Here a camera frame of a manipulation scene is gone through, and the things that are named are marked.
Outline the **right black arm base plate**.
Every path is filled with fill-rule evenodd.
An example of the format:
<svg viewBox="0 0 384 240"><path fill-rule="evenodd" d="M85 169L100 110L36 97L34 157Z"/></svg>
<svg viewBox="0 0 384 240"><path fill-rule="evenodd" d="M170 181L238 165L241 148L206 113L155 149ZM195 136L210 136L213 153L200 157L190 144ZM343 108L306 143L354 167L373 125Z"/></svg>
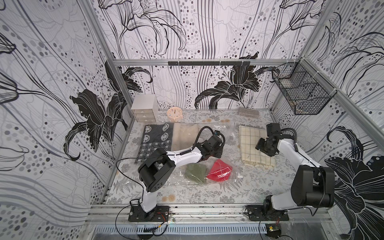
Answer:
<svg viewBox="0 0 384 240"><path fill-rule="evenodd" d="M290 220L287 211L267 210L263 205L247 205L244 214L252 222Z"/></svg>

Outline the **cream checked cloth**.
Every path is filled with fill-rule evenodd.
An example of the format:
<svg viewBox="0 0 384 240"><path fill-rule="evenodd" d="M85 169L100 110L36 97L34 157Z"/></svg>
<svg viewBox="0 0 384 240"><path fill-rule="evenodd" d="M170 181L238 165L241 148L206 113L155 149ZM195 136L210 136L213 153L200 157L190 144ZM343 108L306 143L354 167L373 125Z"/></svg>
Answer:
<svg viewBox="0 0 384 240"><path fill-rule="evenodd" d="M241 158L245 165L250 167L261 167L273 169L276 167L274 157L269 157L256 149L260 138L266 138L267 131L248 126L239 126L239 143L241 149Z"/></svg>

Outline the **red knitted cloth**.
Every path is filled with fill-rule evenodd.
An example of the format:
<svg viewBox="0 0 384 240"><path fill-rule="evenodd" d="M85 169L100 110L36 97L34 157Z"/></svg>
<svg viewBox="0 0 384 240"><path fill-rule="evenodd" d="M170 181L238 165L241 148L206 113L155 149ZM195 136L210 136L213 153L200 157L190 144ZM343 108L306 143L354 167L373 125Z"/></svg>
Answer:
<svg viewBox="0 0 384 240"><path fill-rule="evenodd" d="M231 165L218 159L214 162L206 177L214 182L225 182L230 179L232 171L233 167Z"/></svg>

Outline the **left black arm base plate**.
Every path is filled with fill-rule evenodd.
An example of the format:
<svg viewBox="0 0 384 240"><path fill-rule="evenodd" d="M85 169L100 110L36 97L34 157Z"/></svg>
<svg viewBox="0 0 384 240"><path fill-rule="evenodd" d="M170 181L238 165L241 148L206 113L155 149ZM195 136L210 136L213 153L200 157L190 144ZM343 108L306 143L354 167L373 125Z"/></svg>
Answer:
<svg viewBox="0 0 384 240"><path fill-rule="evenodd" d="M141 206L133 206L130 210L129 222L143 223L143 222L158 222L163 223L169 220L170 207L169 206L156 206L148 213L145 212Z"/></svg>

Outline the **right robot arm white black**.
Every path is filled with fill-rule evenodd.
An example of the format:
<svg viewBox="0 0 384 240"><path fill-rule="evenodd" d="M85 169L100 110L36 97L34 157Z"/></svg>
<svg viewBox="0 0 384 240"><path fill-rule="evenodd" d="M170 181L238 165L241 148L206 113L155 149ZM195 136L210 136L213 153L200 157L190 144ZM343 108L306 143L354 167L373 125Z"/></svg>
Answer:
<svg viewBox="0 0 384 240"><path fill-rule="evenodd" d="M296 175L289 191L266 197L266 212L286 211L299 207L330 208L335 200L335 172L313 160L300 148L297 132L282 129L279 124L267 125L267 137L260 138L256 150L274 157L283 154L295 166Z"/></svg>

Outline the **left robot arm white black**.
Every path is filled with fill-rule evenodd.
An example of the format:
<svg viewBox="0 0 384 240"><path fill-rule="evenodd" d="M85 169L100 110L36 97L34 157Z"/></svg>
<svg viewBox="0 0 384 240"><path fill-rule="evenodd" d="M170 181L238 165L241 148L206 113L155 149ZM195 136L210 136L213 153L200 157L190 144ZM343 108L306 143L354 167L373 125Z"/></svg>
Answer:
<svg viewBox="0 0 384 240"><path fill-rule="evenodd" d="M189 149L175 152L156 149L138 168L140 183L144 188L141 209L149 213L157 206L156 191L169 179L172 172L181 166L197 164L210 157L220 158L226 139L221 133L214 133L202 143L194 143Z"/></svg>

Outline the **clear plastic vacuum bag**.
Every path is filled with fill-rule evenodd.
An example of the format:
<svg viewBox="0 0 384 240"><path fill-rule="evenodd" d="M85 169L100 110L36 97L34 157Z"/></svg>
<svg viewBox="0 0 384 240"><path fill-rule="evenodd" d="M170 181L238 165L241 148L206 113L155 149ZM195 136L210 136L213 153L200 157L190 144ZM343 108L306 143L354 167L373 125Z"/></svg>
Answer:
<svg viewBox="0 0 384 240"><path fill-rule="evenodd" d="M139 180L147 193L155 193L180 167L189 170L185 175L199 184L226 182L236 179L234 167L222 160L226 138L218 129L203 126L191 147L177 151L157 148L138 168Z"/></svg>

